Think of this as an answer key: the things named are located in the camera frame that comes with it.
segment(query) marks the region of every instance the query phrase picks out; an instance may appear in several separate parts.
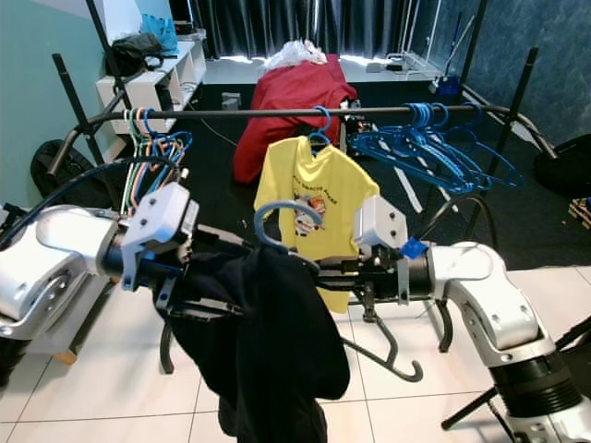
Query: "white plastic bag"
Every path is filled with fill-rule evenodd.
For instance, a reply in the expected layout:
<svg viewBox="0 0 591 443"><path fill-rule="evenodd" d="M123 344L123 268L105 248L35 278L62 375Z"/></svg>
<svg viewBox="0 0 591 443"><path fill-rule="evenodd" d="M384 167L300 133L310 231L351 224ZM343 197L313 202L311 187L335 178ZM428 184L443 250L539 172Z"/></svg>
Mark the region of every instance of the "white plastic bag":
<svg viewBox="0 0 591 443"><path fill-rule="evenodd" d="M310 40L287 42L281 51L265 62L264 69L271 71L277 67L297 66L305 60L323 65L326 63L326 54Z"/></svg>

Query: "white bookshelf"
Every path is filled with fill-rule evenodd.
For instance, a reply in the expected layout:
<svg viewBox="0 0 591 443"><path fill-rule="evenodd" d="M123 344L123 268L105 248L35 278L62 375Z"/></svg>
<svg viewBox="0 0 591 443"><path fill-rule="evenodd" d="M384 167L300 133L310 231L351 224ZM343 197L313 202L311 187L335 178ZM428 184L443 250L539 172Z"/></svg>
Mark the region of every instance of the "white bookshelf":
<svg viewBox="0 0 591 443"><path fill-rule="evenodd" d="M164 59L163 65L153 71L144 72L126 84L127 95L133 107L143 106L161 111L156 85L165 86L170 92L173 109L182 111L187 106L193 92L203 81L205 76L205 57L201 42L179 42L176 58ZM97 90L103 105L106 106L114 97L113 86L115 79L111 76L101 78L96 82ZM124 104L120 102L116 111L123 111ZM175 124L175 119L151 120L152 129L168 133ZM123 121L113 121L116 134L126 134L127 124Z"/></svg>

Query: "red cloth pile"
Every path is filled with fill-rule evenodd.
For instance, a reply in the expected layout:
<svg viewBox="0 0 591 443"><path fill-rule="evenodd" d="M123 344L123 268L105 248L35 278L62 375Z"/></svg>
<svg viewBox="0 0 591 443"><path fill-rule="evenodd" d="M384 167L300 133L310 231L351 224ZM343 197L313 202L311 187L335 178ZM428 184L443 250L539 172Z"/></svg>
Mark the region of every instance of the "red cloth pile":
<svg viewBox="0 0 591 443"><path fill-rule="evenodd" d="M338 108L357 92L347 85L336 54L327 54L326 65L302 62L298 66L273 69L257 83L250 109ZM270 143L292 137L299 125L326 125L326 117L251 118L234 155L234 179L251 183L259 175ZM339 119L333 117L325 135L336 143Z"/></svg>

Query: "black carpet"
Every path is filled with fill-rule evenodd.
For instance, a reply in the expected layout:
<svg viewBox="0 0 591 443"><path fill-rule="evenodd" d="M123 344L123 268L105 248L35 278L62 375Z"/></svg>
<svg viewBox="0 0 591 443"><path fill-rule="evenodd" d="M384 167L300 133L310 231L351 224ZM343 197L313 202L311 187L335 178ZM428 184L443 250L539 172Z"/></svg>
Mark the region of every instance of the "black carpet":
<svg viewBox="0 0 591 443"><path fill-rule="evenodd" d="M396 106L405 102L444 102L428 93L425 82L385 82L353 84L363 106ZM197 105L202 110L221 109L222 92L240 92L243 109L252 99L254 85L206 85L199 92ZM393 116L376 118L378 124L403 124L407 120ZM457 117L452 123L458 123ZM244 119L208 119L216 131L232 139L240 139L246 128ZM189 150L185 165L190 175L185 185L199 203L199 222L209 224L244 236L250 241L255 237L252 230L252 202L257 186L237 186L232 181L232 158L235 147L213 134L200 121L178 121L173 128L187 130L194 135L194 144ZM495 146L501 126L486 118L476 129L481 141ZM591 265L591 233L568 213L569 200L548 191L538 184L532 175L536 148L510 136L506 157L525 176L525 186L520 189L495 185L488 193L488 203L493 211L501 245L508 269L532 269L542 266ZM380 185L381 194L407 214L409 232L421 226L421 218L415 214L390 165L372 160L360 160L360 164ZM425 206L429 186L410 178L417 195ZM435 193L427 213L432 214L444 200ZM443 245L463 239L466 220L472 204L466 202L459 214L451 213L429 236ZM476 229L476 239L489 243L483 220Z"/></svg>

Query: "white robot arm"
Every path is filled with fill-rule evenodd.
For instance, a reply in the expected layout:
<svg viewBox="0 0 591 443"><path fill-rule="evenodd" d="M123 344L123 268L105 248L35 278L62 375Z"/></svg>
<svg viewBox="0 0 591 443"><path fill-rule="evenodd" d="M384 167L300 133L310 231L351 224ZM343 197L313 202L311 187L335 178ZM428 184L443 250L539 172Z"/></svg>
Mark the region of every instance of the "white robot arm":
<svg viewBox="0 0 591 443"><path fill-rule="evenodd" d="M53 207L24 228L0 251L0 391L28 341L65 313L85 273L122 277L128 290L174 284L187 269L184 257L197 232L240 244L230 233L198 228L198 211L188 192L172 183L142 199L130 219L104 210ZM401 303L420 286L429 297L460 307L507 406L515 440L591 442L591 402L573 384L533 307L507 279L501 257L487 246L460 243L433 246L410 260L392 242L393 223L400 231L397 241L405 241L399 211L381 198L364 204L356 217L356 238L365 258L354 260L356 266L381 269L389 255L392 265L383 267L382 275L370 275L393 286ZM376 245L388 251L386 256L374 255ZM363 281L369 274L353 269L346 278L351 275ZM209 315L232 311L214 300L203 303Z"/></svg>

